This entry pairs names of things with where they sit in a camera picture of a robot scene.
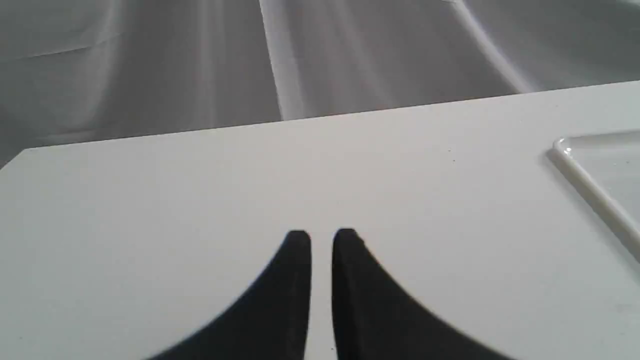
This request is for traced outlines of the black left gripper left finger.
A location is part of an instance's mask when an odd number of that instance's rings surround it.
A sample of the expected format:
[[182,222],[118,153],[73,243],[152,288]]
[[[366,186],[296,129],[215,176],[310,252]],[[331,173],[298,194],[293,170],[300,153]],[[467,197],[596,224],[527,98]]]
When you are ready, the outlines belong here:
[[291,230],[230,307],[156,360],[302,360],[313,273],[311,237]]

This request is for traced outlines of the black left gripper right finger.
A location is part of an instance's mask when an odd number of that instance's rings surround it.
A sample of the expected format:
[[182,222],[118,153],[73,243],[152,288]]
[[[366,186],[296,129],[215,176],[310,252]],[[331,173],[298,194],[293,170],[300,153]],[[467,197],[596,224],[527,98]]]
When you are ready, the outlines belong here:
[[352,228],[341,228],[334,235],[331,302],[339,360],[505,358],[407,294]]

